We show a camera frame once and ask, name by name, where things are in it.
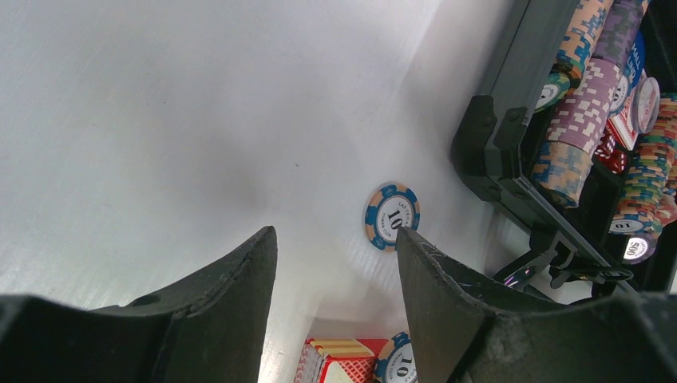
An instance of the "poker chip stack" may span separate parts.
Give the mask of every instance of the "poker chip stack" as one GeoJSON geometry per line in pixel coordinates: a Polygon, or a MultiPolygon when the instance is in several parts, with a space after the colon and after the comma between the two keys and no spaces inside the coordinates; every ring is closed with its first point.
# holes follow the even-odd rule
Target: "poker chip stack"
{"type": "MultiPolygon", "coordinates": [[[[659,110],[660,114],[659,119],[661,121],[667,121],[667,117],[671,116],[674,120],[677,118],[675,115],[675,107],[677,107],[677,93],[663,93],[661,95],[662,99],[660,101],[662,108],[659,110]]],[[[667,183],[665,189],[663,189],[663,194],[671,195],[677,197],[677,162],[673,164],[670,174],[667,177],[667,183]]]]}
{"type": "Polygon", "coordinates": [[[619,76],[618,66],[591,59],[578,89],[557,105],[550,120],[532,179],[565,208],[578,207],[619,76]]]}
{"type": "Polygon", "coordinates": [[[555,203],[574,208],[590,169],[592,160],[586,152],[564,142],[547,141],[540,147],[532,180],[545,188],[555,203]]]}
{"type": "Polygon", "coordinates": [[[580,0],[536,104],[537,112],[556,104],[581,85],[612,3],[613,0],[580,0]]]}
{"type": "Polygon", "coordinates": [[[657,232],[656,211],[677,154],[677,101],[660,101],[655,127],[638,139],[610,232],[657,232]]]}
{"type": "MultiPolygon", "coordinates": [[[[642,3],[637,0],[615,0],[609,10],[592,57],[612,62],[624,69],[637,37],[644,11],[642,3]]],[[[628,79],[621,77],[612,102],[610,112],[612,116],[623,110],[628,95],[628,79]]]]}

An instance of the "poker chip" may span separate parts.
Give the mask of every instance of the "poker chip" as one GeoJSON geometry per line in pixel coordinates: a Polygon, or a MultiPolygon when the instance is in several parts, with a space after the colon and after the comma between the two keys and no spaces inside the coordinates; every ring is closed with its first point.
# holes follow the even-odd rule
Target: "poker chip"
{"type": "Polygon", "coordinates": [[[675,188],[664,188],[663,195],[669,195],[672,198],[677,197],[677,189],[675,188]]]}
{"type": "Polygon", "coordinates": [[[666,227],[677,220],[677,203],[675,203],[675,194],[677,193],[675,193],[673,189],[663,189],[663,197],[660,199],[660,204],[655,216],[662,227],[666,227]]]}
{"type": "Polygon", "coordinates": [[[532,181],[543,187],[555,204],[575,208],[591,169],[592,160],[586,152],[564,142],[546,141],[538,152],[532,181]]]}
{"type": "Polygon", "coordinates": [[[637,1],[616,1],[609,9],[604,29],[597,39],[592,58],[625,68],[635,42],[644,11],[637,1]]]}
{"type": "Polygon", "coordinates": [[[630,80],[628,76],[623,74],[614,91],[612,104],[609,107],[609,116],[615,116],[623,110],[628,96],[630,96],[630,80]]]}
{"type": "Polygon", "coordinates": [[[540,97],[536,102],[535,112],[540,112],[547,109],[557,101],[561,100],[571,88],[571,81],[564,73],[553,72],[548,76],[543,90],[540,92],[540,97]]]}
{"type": "Polygon", "coordinates": [[[604,134],[619,76],[618,66],[591,59],[580,87],[557,105],[545,139],[570,144],[592,156],[604,134]]]}
{"type": "Polygon", "coordinates": [[[644,11],[644,14],[646,14],[651,0],[639,0],[639,2],[642,4],[642,10],[644,11]]]}
{"type": "Polygon", "coordinates": [[[626,65],[623,72],[623,74],[628,77],[628,81],[630,82],[628,95],[639,84],[639,80],[642,77],[642,72],[644,71],[644,61],[646,60],[646,56],[647,50],[644,46],[644,37],[642,36],[642,31],[637,31],[635,43],[632,44],[632,49],[630,49],[628,64],[626,65]]]}
{"type": "Polygon", "coordinates": [[[666,104],[669,101],[672,101],[673,103],[677,103],[677,93],[661,93],[660,98],[662,99],[662,102],[666,102],[666,104]]]}
{"type": "Polygon", "coordinates": [[[657,238],[663,230],[661,218],[666,219],[668,211],[667,207],[659,209],[663,206],[663,191],[677,185],[669,181],[669,176],[675,174],[673,164],[677,156],[677,118],[670,115],[672,109],[677,109],[673,102],[671,97],[661,98],[659,117],[663,119],[650,132],[639,136],[609,228],[612,233],[645,231],[657,238]]]}
{"type": "Polygon", "coordinates": [[[677,191],[677,166],[674,164],[670,170],[670,174],[667,177],[667,183],[665,186],[670,191],[677,191]]]}
{"type": "Polygon", "coordinates": [[[379,250],[394,251],[400,227],[418,229],[421,209],[411,189],[388,183],[379,187],[369,198],[364,228],[367,238],[379,250]]]}
{"type": "Polygon", "coordinates": [[[636,265],[637,263],[644,262],[654,254],[657,242],[653,234],[647,232],[630,235],[625,245],[623,263],[626,265],[636,265]]]}
{"type": "Polygon", "coordinates": [[[612,3],[613,0],[581,0],[573,14],[552,66],[553,72],[568,77],[571,85],[568,94],[578,89],[583,80],[583,72],[588,66],[592,49],[600,37],[612,3]]]}
{"type": "Polygon", "coordinates": [[[403,331],[392,337],[378,353],[374,368],[374,382],[414,383],[418,381],[414,351],[409,333],[403,331]]]}
{"type": "Polygon", "coordinates": [[[654,77],[649,77],[637,85],[630,114],[632,125],[638,133],[648,133],[653,129],[660,108],[659,95],[659,84],[654,77]]]}

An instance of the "pink poker chip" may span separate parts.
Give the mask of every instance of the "pink poker chip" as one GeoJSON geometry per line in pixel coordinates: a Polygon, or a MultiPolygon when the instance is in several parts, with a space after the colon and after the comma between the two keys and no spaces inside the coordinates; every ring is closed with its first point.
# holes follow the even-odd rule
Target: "pink poker chip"
{"type": "Polygon", "coordinates": [[[644,79],[637,85],[632,100],[632,124],[639,133],[648,133],[658,119],[660,87],[654,77],[644,79]]]}

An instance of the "poker chip case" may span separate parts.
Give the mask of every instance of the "poker chip case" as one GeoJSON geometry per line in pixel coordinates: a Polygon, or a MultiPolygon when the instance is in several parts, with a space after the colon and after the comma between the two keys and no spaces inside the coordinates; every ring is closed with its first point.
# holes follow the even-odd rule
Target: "poker chip case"
{"type": "MultiPolygon", "coordinates": [[[[532,179],[555,112],[549,107],[535,113],[536,102],[578,3],[514,2],[453,139],[451,160],[470,190],[530,233],[532,251],[521,264],[527,273],[527,265],[549,265],[556,270],[550,273],[551,285],[557,287],[557,277],[558,286],[568,280],[570,264],[583,263],[611,270],[610,276],[622,269],[634,274],[627,281],[596,283],[593,295],[669,291],[677,266],[677,224],[665,228],[654,255],[637,265],[621,264],[627,238],[609,234],[624,174],[612,174],[593,158],[578,207],[567,209],[552,203],[532,179]]],[[[671,40],[677,35],[675,25],[677,2],[653,0],[639,28],[645,70],[658,80],[661,92],[677,92],[677,41],[671,40]]]]}

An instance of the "camouflage poker chip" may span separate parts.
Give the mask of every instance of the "camouflage poker chip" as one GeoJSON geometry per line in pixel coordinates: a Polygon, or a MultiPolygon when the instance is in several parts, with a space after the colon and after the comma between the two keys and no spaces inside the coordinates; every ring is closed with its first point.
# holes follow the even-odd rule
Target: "camouflage poker chip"
{"type": "Polygon", "coordinates": [[[624,197],[656,197],[660,198],[660,195],[663,193],[662,188],[623,188],[623,191],[620,193],[624,197]]]}
{"type": "Polygon", "coordinates": [[[673,166],[670,170],[670,174],[667,177],[666,189],[666,191],[663,191],[664,194],[677,194],[677,166],[673,166]]]}
{"type": "Polygon", "coordinates": [[[640,188],[662,188],[666,181],[667,177],[665,176],[650,177],[649,175],[645,175],[641,177],[628,177],[625,184],[629,188],[633,188],[635,186],[640,188]]]}
{"type": "Polygon", "coordinates": [[[660,235],[663,233],[663,224],[660,222],[660,219],[658,217],[655,217],[653,222],[651,222],[651,225],[647,227],[645,232],[647,232],[656,239],[660,237],[660,235]]]}
{"type": "Polygon", "coordinates": [[[609,9],[592,58],[625,67],[635,42],[644,9],[637,1],[616,1],[609,9]]]}
{"type": "Polygon", "coordinates": [[[657,185],[657,183],[653,182],[644,182],[644,183],[636,183],[636,184],[625,184],[623,188],[623,193],[629,193],[629,192],[660,192],[663,187],[657,185]]]}
{"type": "Polygon", "coordinates": [[[628,174],[631,176],[634,174],[645,174],[648,176],[654,177],[657,174],[663,174],[665,175],[667,173],[666,168],[661,168],[660,166],[657,165],[652,165],[652,164],[637,164],[635,161],[632,161],[630,163],[631,169],[628,171],[628,174]]]}
{"type": "Polygon", "coordinates": [[[672,101],[673,105],[677,105],[677,93],[661,93],[660,98],[664,99],[666,102],[672,101]]]}
{"type": "Polygon", "coordinates": [[[582,1],[573,14],[552,66],[553,72],[562,73],[569,78],[571,88],[568,94],[581,85],[583,73],[600,38],[612,3],[613,0],[582,1]]]}
{"type": "Polygon", "coordinates": [[[561,100],[571,88],[571,80],[564,73],[551,72],[536,102],[535,113],[547,109],[561,100]]]}
{"type": "Polygon", "coordinates": [[[583,150],[563,142],[546,141],[532,170],[532,181],[549,194],[555,204],[578,207],[592,159],[583,150]]]}
{"type": "Polygon", "coordinates": [[[617,212],[631,213],[631,214],[645,214],[648,216],[652,212],[655,212],[655,205],[657,204],[656,200],[645,199],[641,197],[628,197],[630,199],[627,203],[619,204],[616,208],[617,212]]]}

